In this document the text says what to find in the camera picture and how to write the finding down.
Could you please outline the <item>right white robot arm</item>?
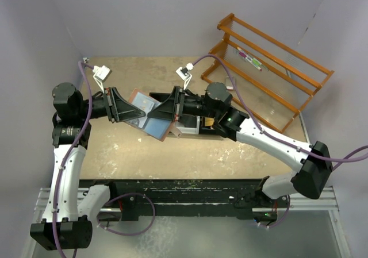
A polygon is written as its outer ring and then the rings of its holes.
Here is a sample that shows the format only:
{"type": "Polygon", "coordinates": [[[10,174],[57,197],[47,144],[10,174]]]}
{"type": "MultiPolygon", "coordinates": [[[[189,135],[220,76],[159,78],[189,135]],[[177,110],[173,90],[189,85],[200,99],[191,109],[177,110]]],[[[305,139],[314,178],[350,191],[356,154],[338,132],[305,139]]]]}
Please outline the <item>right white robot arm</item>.
{"type": "Polygon", "coordinates": [[[183,115],[209,117],[219,136],[251,145],[289,166],[290,172],[260,181],[255,191],[260,206],[269,207],[279,197],[294,193],[319,199],[332,172],[325,144],[318,141],[309,145],[259,125],[250,114],[232,106],[232,95],[222,83],[209,84],[203,95],[175,86],[171,93],[149,96],[160,103],[148,113],[149,118],[175,121],[183,115]]]}

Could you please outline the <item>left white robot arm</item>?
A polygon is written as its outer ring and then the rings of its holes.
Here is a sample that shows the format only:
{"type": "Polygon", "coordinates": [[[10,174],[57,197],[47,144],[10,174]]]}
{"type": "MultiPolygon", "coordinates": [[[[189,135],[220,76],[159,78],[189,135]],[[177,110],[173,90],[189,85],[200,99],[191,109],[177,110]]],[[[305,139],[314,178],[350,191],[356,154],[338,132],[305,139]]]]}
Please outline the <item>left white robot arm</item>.
{"type": "Polygon", "coordinates": [[[126,122],[146,113],[126,101],[115,87],[83,99],[73,84],[61,83],[52,90],[52,97],[56,110],[52,118],[53,177],[43,216],[31,225],[30,236],[48,251],[87,248],[100,209],[118,202],[117,191],[108,185],[91,186],[87,195],[78,199],[90,120],[107,117],[110,122],[126,122]]]}

